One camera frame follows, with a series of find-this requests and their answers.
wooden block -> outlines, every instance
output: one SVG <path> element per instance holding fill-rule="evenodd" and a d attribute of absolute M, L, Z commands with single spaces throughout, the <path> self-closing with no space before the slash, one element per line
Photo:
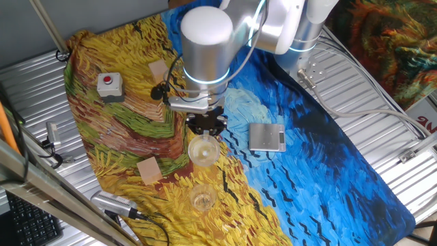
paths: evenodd
<path fill-rule="evenodd" d="M 163 175 L 159 170 L 155 157 L 138 162 L 137 167 L 145 185 L 163 179 Z"/>
<path fill-rule="evenodd" d="M 155 79 L 155 85 L 163 81 L 164 74 L 166 71 L 168 71 L 168 67 L 165 65 L 163 59 L 150 63 L 149 68 L 152 71 L 153 78 Z"/>

clear plastic cup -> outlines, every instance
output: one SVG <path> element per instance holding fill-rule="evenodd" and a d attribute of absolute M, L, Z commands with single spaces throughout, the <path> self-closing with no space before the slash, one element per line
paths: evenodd
<path fill-rule="evenodd" d="M 188 156 L 194 164 L 209 167 L 220 157 L 220 144 L 209 135 L 199 135 L 188 145 Z"/>
<path fill-rule="evenodd" d="M 191 205 L 199 211 L 207 211 L 216 202 L 217 192 L 210 184 L 198 184 L 190 192 Z"/>

metal bracket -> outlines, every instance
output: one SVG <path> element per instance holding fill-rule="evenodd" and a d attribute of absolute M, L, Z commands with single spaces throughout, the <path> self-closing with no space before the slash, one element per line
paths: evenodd
<path fill-rule="evenodd" d="M 179 96 L 172 96 L 169 98 L 170 109 L 174 111 L 181 111 L 187 113 L 208 112 L 208 93 L 200 93 L 195 98 L 180 98 Z"/>
<path fill-rule="evenodd" d="M 412 160 L 414 157 L 419 156 L 424 152 L 427 152 L 428 150 L 431 150 L 431 148 L 433 148 L 435 145 L 437 145 L 437 132 L 431 134 L 429 137 L 425 138 L 420 143 L 411 147 L 411 149 L 402 153 L 399 156 L 399 159 L 401 160 L 402 163 L 407 163 L 408 161 Z"/>

black keyboard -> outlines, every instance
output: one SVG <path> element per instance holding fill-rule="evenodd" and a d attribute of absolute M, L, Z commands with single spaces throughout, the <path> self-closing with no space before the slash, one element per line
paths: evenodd
<path fill-rule="evenodd" d="M 61 236 L 59 221 L 11 193 L 6 193 L 20 246 L 41 246 Z"/>

corrugated metal surface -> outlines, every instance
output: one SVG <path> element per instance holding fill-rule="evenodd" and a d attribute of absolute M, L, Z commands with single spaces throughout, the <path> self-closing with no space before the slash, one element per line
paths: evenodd
<path fill-rule="evenodd" d="M 316 81 L 326 103 L 344 113 L 369 109 L 391 109 L 366 76 L 345 57 L 318 44 L 314 58 L 326 78 Z M 369 164 L 420 222 L 437 206 L 419 211 L 437 195 L 437 162 L 430 152 L 402 164 L 399 156 L 420 141 L 397 117 L 373 114 L 356 118 L 334 117 Z"/>
<path fill-rule="evenodd" d="M 86 197 L 90 197 L 100 186 L 89 165 L 68 106 L 62 77 L 65 64 L 58 62 L 53 54 L 6 68 L 0 71 L 0 80 L 7 87 L 18 112 L 27 120 L 26 127 L 39 140 L 46 138 L 46 121 L 58 124 L 62 147 L 57 152 L 72 155 L 75 160 L 73 164 L 62 165 L 59 173 Z M 326 78 L 317 81 L 317 84 L 331 107 L 344 112 L 389 108 L 371 83 L 348 60 L 325 51 L 316 52 L 314 57 L 326 71 Z M 398 156 L 418 144 L 419 140 L 398 118 L 378 114 L 335 118 L 335 121 L 412 213 L 435 196 L 437 187 L 433 180 L 437 180 L 437 166 L 429 153 L 422 154 L 406 165 L 400 164 Z M 2 192 L 0 204 L 5 203 Z M 415 216 L 417 220 L 422 220 L 435 210 L 437 208 Z M 98 244 L 66 223 L 62 223 L 62 226 L 64 237 L 52 245 Z"/>
<path fill-rule="evenodd" d="M 65 63 L 49 53 L 0 71 L 0 81 L 8 91 L 16 110 L 26 119 L 26 128 L 40 141 L 47 138 L 47 121 L 57 123 L 62 147 L 56 153 L 71 155 L 74 163 L 63 164 L 58 172 L 76 189 L 90 198 L 101 190 L 89 164 L 82 139 L 68 105 L 63 70 Z M 4 191 L 0 192 L 0 211 L 8 209 Z M 134 236 L 122 222 L 123 228 Z M 61 222 L 64 236 L 50 245 L 102 245 L 94 238 Z"/>

